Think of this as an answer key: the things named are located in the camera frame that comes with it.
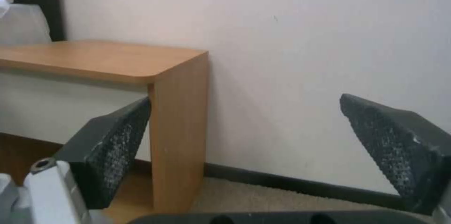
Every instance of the floor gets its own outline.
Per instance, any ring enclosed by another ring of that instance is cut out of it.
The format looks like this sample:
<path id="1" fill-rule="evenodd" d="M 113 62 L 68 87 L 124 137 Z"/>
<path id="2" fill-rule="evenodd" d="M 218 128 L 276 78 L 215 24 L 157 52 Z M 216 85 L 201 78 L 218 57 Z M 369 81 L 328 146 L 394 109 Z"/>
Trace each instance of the floor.
<path id="1" fill-rule="evenodd" d="M 144 174 L 131 174 L 116 195 L 110 208 L 104 212 L 115 223 L 127 223 L 137 217 L 151 214 L 149 179 Z M 327 211 L 381 209 L 374 205 L 314 197 L 221 179 L 205 178 L 201 192 L 191 212 L 248 212 L 248 211 Z M 427 216 L 414 214 L 427 223 Z"/>

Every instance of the black baseboard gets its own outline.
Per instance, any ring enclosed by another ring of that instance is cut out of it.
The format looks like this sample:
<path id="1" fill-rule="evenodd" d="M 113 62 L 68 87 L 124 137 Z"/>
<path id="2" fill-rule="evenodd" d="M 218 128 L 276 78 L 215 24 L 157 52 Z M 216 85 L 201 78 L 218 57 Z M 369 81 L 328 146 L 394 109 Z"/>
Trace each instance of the black baseboard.
<path id="1" fill-rule="evenodd" d="M 205 163 L 205 176 L 407 211 L 398 195 Z"/>

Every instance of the screw hole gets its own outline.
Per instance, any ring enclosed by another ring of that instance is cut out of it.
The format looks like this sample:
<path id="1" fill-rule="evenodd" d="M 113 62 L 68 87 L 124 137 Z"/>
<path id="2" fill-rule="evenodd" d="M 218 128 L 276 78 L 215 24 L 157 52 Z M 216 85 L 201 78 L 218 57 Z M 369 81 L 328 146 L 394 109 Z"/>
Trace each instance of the screw hole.
<path id="1" fill-rule="evenodd" d="M 36 163 L 36 168 L 42 168 L 43 166 L 46 166 L 49 164 L 48 160 L 40 160 Z"/>

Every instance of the beige carpet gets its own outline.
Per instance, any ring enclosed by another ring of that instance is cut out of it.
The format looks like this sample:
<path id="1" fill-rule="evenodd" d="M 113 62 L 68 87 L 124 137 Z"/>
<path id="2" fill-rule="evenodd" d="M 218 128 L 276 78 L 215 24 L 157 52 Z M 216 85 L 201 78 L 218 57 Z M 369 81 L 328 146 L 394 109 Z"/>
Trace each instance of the beige carpet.
<path id="1" fill-rule="evenodd" d="M 296 192 L 205 178 L 192 212 L 327 211 L 381 209 L 374 205 L 313 197 Z M 428 223 L 430 217 L 414 214 Z"/>

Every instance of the white wall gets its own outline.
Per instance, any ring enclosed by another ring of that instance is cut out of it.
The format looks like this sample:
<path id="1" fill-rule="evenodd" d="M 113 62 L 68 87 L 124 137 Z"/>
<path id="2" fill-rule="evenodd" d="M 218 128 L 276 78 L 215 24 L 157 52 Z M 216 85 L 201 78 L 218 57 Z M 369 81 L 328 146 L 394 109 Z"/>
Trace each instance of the white wall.
<path id="1" fill-rule="evenodd" d="M 416 110 L 451 131 L 451 0 L 64 4 L 70 39 L 210 50 L 211 163 L 395 193 L 341 115 L 340 94 Z M 65 80 L 27 81 L 42 81 L 34 86 L 54 84 L 52 95 L 75 85 L 85 91 L 68 91 L 61 97 L 65 103 L 74 102 L 77 113 L 68 117 L 74 121 L 95 113 L 84 108 L 87 103 L 106 113 L 140 94 Z M 108 98 L 102 99 L 105 93 Z M 39 92 L 55 100 L 50 94 Z M 48 116 L 61 117 L 61 112 Z"/>
<path id="2" fill-rule="evenodd" d="M 0 131 L 49 142 L 67 142 L 89 119 L 147 95 L 144 87 L 106 84 L 48 74 L 2 70 Z M 137 157 L 150 157 L 146 128 Z"/>

